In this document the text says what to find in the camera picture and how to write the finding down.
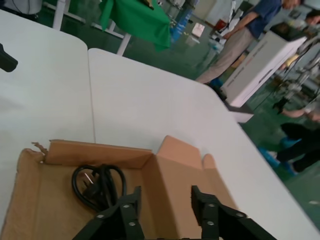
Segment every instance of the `green floor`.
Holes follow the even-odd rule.
[[[70,11],[77,13],[79,9],[77,9],[77,6],[70,6]],[[53,18],[54,12],[44,7],[39,14],[38,21],[51,27]],[[187,34],[191,32],[195,22],[199,22],[196,18],[192,18],[192,20],[194,23],[189,24],[185,30]],[[68,17],[64,17],[61,30],[83,40],[89,49],[99,48],[116,53],[121,43],[121,40],[113,35],[104,33]],[[152,43],[132,37],[124,53],[124,57],[189,79],[195,79],[216,57],[209,44],[210,31],[211,28],[206,26],[202,37],[199,39],[200,44],[195,44],[194,46],[188,45],[186,42],[190,38],[188,35],[183,34],[170,49],[160,52],[155,50]],[[271,94],[271,91],[272,88],[266,84],[248,101],[248,105],[254,110],[255,116],[248,123],[241,125],[241,127],[255,145],[268,147],[277,151],[280,149],[279,141],[284,137],[280,129],[282,123],[298,122],[308,126],[310,122],[303,118],[292,120],[277,115],[272,109],[277,96]],[[281,167],[276,169],[275,172],[320,229],[320,207],[319,205],[310,204],[310,201],[320,202],[319,170],[320,164],[316,164],[297,177],[290,177]]]

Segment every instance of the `table leg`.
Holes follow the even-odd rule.
[[[54,12],[53,29],[60,31],[65,14],[66,0],[58,0]]]
[[[126,33],[116,54],[123,56],[130,41],[131,35]]]
[[[113,32],[115,30],[115,27],[116,27],[116,23],[114,21],[112,21],[110,27],[109,27],[109,31],[110,32]]]

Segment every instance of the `black power cord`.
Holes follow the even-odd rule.
[[[78,175],[85,171],[91,170],[91,183],[85,183],[86,190],[81,193],[78,189],[77,179]],[[89,208],[95,210],[97,213],[114,206],[118,201],[118,194],[114,180],[110,170],[115,170],[122,181],[122,196],[127,194],[127,183],[124,173],[120,168],[112,165],[101,165],[99,167],[84,165],[78,167],[72,174],[71,184],[75,195],[79,200],[87,205]]]

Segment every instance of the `cardboard box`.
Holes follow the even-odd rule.
[[[77,166],[116,165],[123,170],[127,194],[141,186],[139,222],[146,239],[200,239],[191,207],[191,186],[218,196],[235,208],[211,155],[167,136],[157,155],[147,149],[52,140],[49,151],[24,149],[2,240],[71,240],[95,215],[74,195]],[[120,177],[114,175],[118,192]]]

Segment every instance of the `green cloth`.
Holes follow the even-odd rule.
[[[128,34],[152,42],[159,47],[169,48],[170,20],[163,9],[153,0],[154,10],[140,0],[103,0],[100,24],[105,30],[109,19]]]

